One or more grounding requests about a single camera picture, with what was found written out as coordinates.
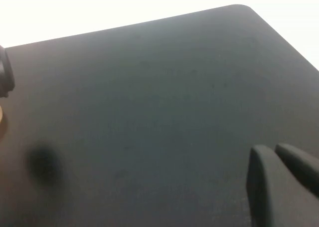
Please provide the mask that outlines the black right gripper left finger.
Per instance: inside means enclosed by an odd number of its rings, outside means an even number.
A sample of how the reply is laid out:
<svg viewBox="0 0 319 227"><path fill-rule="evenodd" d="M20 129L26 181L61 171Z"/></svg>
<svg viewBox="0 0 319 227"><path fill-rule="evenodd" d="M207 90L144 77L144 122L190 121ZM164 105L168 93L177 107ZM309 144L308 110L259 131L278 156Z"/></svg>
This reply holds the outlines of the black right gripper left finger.
<svg viewBox="0 0 319 227"><path fill-rule="evenodd" d="M254 227L317 227L316 197L285 166L275 149L250 151L246 191Z"/></svg>

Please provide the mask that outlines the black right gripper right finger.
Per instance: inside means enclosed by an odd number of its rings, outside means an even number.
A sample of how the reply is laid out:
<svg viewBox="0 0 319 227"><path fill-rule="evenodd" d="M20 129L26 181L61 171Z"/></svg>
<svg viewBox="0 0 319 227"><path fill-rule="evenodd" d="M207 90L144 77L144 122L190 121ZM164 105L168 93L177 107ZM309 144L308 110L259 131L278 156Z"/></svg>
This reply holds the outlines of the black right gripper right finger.
<svg viewBox="0 0 319 227"><path fill-rule="evenodd" d="M319 159L289 144L277 144L275 153L298 181L319 196Z"/></svg>

